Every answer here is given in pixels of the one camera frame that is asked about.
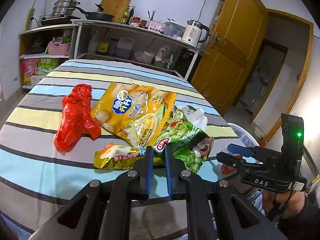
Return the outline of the person's right hand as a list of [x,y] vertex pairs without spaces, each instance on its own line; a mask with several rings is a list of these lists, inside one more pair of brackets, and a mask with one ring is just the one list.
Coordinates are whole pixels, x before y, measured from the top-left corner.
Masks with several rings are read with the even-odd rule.
[[[305,203],[305,193],[292,191],[286,191],[284,193],[276,194],[276,202],[287,203],[286,209],[282,214],[282,218],[291,218],[300,213],[304,207]],[[269,213],[273,208],[273,199],[271,197],[271,192],[263,190],[263,210]]]

